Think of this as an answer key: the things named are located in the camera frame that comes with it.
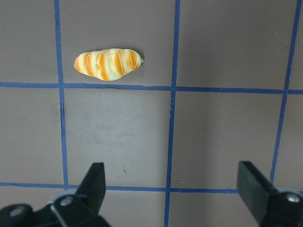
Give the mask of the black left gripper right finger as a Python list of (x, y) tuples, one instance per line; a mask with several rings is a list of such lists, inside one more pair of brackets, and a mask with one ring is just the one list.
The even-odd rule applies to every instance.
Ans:
[(301, 227), (303, 196), (275, 187), (250, 161), (240, 161), (237, 191), (260, 227)]

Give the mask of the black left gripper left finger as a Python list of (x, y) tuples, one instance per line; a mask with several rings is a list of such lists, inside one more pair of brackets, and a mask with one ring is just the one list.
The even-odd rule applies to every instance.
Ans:
[(99, 215), (105, 192), (104, 164), (93, 163), (76, 192), (54, 200), (51, 211), (62, 227), (108, 227)]

